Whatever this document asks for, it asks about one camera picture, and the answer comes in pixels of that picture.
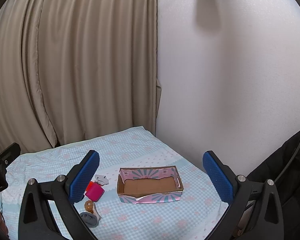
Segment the cardboard box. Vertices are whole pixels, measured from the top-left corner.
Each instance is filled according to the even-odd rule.
[[[180,200],[183,185],[176,166],[120,168],[117,193],[123,203]]]

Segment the screw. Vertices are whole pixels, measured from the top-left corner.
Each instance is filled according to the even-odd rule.
[[[267,180],[267,183],[268,183],[270,186],[272,186],[272,185],[274,184],[274,182],[273,182],[272,179],[268,179],[268,180]]]
[[[65,178],[66,178],[65,175],[59,175],[59,176],[57,177],[57,181],[62,182],[62,181],[65,180]]]
[[[29,179],[28,184],[33,185],[35,183],[35,179]]]
[[[243,175],[239,175],[237,178],[238,178],[238,181],[240,181],[240,182],[246,181],[246,177]]]

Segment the curtain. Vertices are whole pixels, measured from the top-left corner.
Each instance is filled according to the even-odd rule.
[[[37,152],[156,118],[156,0],[7,0],[0,151]]]

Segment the bed sheet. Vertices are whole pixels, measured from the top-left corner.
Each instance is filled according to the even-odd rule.
[[[89,150],[100,154],[97,174],[106,175],[104,195],[96,203],[101,215],[91,231],[99,240],[205,239],[222,216],[227,203],[220,200],[209,177],[143,127],[72,143],[18,157],[7,169],[9,187],[2,192],[2,214],[11,240],[18,239],[20,205],[30,178],[38,182],[67,174]],[[122,203],[116,193],[120,167],[176,165],[184,185],[180,201],[151,204]],[[85,197],[76,203],[84,212]],[[51,210],[63,236],[72,239],[54,202]]]

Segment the wall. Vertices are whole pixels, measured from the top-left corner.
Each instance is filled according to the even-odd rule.
[[[295,0],[158,0],[156,135],[247,175],[300,130]]]

